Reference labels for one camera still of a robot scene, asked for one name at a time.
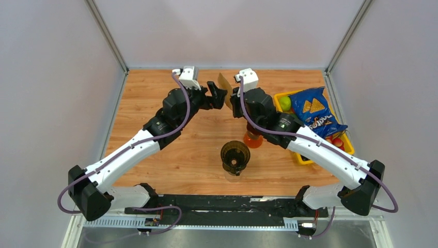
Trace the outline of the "brown plastic coffee dripper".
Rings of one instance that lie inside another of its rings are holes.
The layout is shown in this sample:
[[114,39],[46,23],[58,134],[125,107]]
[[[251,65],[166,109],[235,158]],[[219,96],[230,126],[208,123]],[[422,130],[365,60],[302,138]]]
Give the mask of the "brown plastic coffee dripper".
[[249,123],[247,123],[246,129],[247,129],[248,135],[252,135],[252,136],[260,136],[261,135],[260,132],[257,129],[255,129],[253,126],[251,126]]

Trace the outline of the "brown paper coffee filter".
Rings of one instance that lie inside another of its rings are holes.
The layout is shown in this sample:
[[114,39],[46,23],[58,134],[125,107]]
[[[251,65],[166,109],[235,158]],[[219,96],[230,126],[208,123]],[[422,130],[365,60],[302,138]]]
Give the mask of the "brown paper coffee filter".
[[227,91],[224,102],[225,102],[226,106],[230,110],[232,110],[232,104],[231,104],[231,101],[230,101],[230,98],[231,98],[231,95],[232,95],[231,84],[227,81],[227,79],[224,77],[224,75],[222,73],[218,74],[217,82],[219,84],[219,88],[220,89],[223,89],[223,90]]

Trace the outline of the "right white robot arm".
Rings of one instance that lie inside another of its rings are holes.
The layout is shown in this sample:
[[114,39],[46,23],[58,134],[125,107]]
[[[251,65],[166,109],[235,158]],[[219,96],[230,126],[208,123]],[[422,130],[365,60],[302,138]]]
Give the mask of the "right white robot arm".
[[277,111],[272,97],[261,88],[246,90],[241,96],[236,87],[230,102],[233,116],[245,118],[269,143],[303,155],[338,179],[338,184],[303,186],[296,196],[297,213],[306,216],[315,209],[343,206],[361,216],[369,214],[381,188],[383,163],[367,162],[337,148],[300,120]]

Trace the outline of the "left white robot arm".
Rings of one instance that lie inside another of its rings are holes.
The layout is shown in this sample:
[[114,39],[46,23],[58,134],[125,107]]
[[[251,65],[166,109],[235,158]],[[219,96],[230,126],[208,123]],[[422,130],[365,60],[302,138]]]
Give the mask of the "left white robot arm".
[[218,88],[213,81],[207,85],[171,90],[163,99],[162,108],[128,142],[95,164],[86,168],[76,165],[69,170],[68,194],[86,220],[97,220],[114,209],[134,207],[146,214],[157,210],[158,200],[146,184],[113,184],[136,164],[176,140],[199,110],[223,107],[227,90]]

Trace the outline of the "olive plastic coffee dripper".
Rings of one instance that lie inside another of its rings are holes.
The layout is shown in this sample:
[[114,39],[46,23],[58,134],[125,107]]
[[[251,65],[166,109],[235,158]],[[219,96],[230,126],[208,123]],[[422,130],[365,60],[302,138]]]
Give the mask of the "olive plastic coffee dripper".
[[240,176],[251,158],[249,148],[241,141],[229,141],[221,148],[223,169],[233,176]]

